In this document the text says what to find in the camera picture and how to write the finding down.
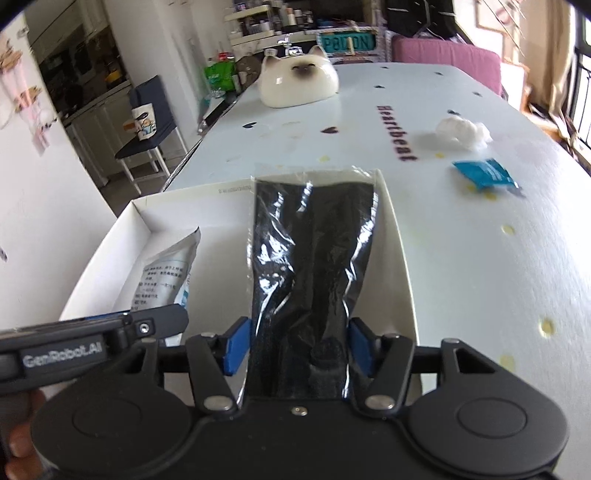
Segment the hanging decoration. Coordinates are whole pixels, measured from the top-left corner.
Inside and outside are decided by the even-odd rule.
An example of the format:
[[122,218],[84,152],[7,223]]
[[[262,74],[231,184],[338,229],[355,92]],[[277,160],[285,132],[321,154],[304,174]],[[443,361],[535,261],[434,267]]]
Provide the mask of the hanging decoration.
[[22,64],[22,51],[14,50],[5,34],[0,34],[0,78],[7,94],[14,101],[15,111],[29,126],[33,143],[39,153],[49,146],[46,131],[56,122],[53,113],[42,109],[38,98],[42,90],[29,86]]

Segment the human hand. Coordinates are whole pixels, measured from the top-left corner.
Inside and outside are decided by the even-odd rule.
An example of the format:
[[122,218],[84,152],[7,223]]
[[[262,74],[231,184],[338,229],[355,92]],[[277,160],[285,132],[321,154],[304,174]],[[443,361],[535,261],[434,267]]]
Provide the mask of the human hand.
[[14,458],[5,467],[9,480],[35,480],[43,473],[43,466],[33,447],[31,440],[31,420],[33,415],[45,403],[45,395],[41,390],[29,393],[32,408],[31,417],[14,427],[9,435],[8,443]]

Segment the black plastic bag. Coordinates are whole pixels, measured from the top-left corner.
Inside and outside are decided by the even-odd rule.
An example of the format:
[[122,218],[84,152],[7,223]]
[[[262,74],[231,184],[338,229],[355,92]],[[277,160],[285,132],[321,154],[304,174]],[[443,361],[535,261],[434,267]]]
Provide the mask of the black plastic bag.
[[371,174],[316,186],[311,178],[318,174],[302,184],[256,183],[249,395],[347,395],[346,331],[368,264],[378,195]]

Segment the chair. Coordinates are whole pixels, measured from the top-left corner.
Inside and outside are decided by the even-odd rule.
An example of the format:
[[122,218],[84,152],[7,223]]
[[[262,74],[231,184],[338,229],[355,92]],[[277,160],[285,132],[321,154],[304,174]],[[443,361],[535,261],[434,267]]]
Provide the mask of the chair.
[[436,38],[394,38],[394,61],[452,65],[501,95],[501,58],[494,52]]
[[[174,131],[178,135],[178,139],[180,140],[185,155],[187,154],[187,146],[185,145],[183,137],[181,137],[178,127],[174,122],[173,113],[170,111],[168,100],[166,99],[164,85],[162,84],[162,80],[159,76],[156,75],[156,77],[132,89],[129,92],[129,102],[131,104],[131,108],[137,108],[142,105],[146,105],[147,103],[151,103],[154,107],[154,116],[156,118],[157,130],[153,136],[145,140],[140,140],[136,135],[115,154],[115,158],[123,167],[127,178],[141,195],[142,191],[138,185],[139,181],[145,181],[157,177],[170,177],[170,171],[168,170],[168,167],[164,162],[162,152],[160,151],[160,144],[164,141],[164,139]],[[161,171],[158,170],[158,166],[156,165],[155,161],[152,160],[151,164],[155,173],[143,177],[134,177],[131,174],[131,170],[126,163],[126,160],[132,155],[137,155],[138,153],[143,152],[147,152],[148,155],[150,155],[150,158],[152,158],[152,154],[155,155],[156,160],[160,165]]]

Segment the cat ear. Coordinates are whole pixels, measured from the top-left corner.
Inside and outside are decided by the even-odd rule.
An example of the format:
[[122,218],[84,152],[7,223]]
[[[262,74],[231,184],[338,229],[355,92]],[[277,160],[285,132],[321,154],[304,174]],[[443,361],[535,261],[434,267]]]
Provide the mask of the cat ear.
[[314,45],[310,51],[308,52],[309,55],[318,55],[319,57],[328,58],[329,56],[326,54],[324,49],[320,45]]
[[279,59],[277,57],[275,57],[274,55],[266,55],[262,61],[262,69],[266,70],[266,69],[272,67],[273,65],[275,65],[278,61],[279,61]]

